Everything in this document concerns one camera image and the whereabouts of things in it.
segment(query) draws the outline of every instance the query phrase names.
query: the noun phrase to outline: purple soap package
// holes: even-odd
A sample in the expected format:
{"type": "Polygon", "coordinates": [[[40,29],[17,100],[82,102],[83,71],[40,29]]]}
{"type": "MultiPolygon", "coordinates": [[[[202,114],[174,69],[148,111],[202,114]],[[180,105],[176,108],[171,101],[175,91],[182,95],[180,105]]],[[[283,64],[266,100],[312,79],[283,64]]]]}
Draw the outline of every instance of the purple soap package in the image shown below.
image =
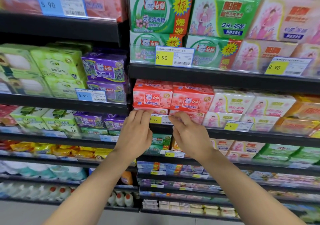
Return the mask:
{"type": "Polygon", "coordinates": [[[103,123],[103,116],[99,113],[77,111],[73,114],[78,126],[91,127],[96,129],[106,129],[103,123]]]}
{"type": "Polygon", "coordinates": [[[126,55],[88,52],[81,58],[89,81],[126,82],[127,76],[124,71],[126,55]]]}
{"type": "Polygon", "coordinates": [[[107,102],[127,104],[128,84],[87,81],[87,86],[91,90],[105,91],[107,102]]]}
{"type": "Polygon", "coordinates": [[[108,130],[121,130],[125,116],[118,114],[107,114],[103,120],[108,130]]]}

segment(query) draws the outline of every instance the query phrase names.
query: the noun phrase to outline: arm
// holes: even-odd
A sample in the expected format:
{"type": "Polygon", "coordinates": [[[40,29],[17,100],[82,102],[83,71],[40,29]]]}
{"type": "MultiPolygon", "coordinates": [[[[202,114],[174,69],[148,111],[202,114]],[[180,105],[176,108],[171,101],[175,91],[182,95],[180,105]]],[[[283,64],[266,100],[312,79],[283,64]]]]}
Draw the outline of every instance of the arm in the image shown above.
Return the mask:
{"type": "Polygon", "coordinates": [[[218,182],[246,225],[303,225],[301,219],[215,150],[204,126],[178,112],[170,117],[178,146],[218,182]]]}
{"type": "Polygon", "coordinates": [[[129,164],[151,145],[152,111],[131,111],[114,150],[43,225],[97,224],[110,194],[129,164]]]}

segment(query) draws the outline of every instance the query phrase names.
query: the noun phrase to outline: yellow price label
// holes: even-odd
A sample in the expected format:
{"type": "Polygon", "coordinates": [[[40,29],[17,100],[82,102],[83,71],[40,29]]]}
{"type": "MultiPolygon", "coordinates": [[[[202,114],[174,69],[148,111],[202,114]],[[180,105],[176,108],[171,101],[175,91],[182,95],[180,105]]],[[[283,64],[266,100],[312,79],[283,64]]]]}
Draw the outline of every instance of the yellow price label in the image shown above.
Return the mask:
{"type": "Polygon", "coordinates": [[[289,61],[279,61],[279,60],[271,61],[265,74],[282,75],[285,72],[285,69],[288,67],[288,65],[289,65],[289,61]]]}
{"type": "Polygon", "coordinates": [[[320,130],[316,131],[311,138],[320,138],[320,130]]]}
{"type": "Polygon", "coordinates": [[[166,152],[165,157],[174,157],[175,153],[166,152]]]}
{"type": "Polygon", "coordinates": [[[161,117],[150,117],[150,123],[151,124],[162,124],[162,118],[161,117]]]}
{"type": "Polygon", "coordinates": [[[174,52],[156,51],[156,65],[172,65],[174,52]]]}
{"type": "Polygon", "coordinates": [[[236,131],[238,128],[239,124],[235,123],[227,123],[226,126],[224,127],[225,130],[233,130],[236,131]]]}

